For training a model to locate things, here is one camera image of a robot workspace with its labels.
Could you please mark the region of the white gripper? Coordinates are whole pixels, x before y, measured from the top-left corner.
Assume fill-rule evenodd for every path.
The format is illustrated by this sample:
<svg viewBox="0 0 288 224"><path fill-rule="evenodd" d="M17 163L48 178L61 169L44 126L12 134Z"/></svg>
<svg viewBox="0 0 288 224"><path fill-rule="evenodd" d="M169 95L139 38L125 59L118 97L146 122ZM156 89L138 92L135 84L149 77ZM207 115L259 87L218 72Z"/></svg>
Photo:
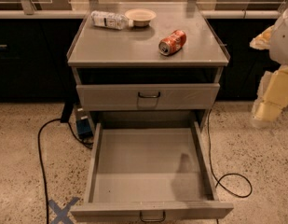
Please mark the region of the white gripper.
<svg viewBox="0 0 288 224"><path fill-rule="evenodd" d="M260 80L257 99L252 108L252 125L265 128L288 106L288 8L278 17L274 26L252 39L250 47L269 49L273 61L285 64L275 72L266 71Z"/></svg>

